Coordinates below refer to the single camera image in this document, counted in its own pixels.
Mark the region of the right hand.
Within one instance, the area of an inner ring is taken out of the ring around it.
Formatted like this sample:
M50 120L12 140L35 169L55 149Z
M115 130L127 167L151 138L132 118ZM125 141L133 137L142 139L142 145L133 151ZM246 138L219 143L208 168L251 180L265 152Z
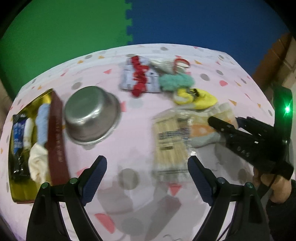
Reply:
M258 187L260 184L269 186L272 183L270 189L273 190L270 200L273 203L284 203L288 200L292 192L292 180L287 180L282 176L275 176L273 174L264 174L259 172L255 167L253 168L253 184Z

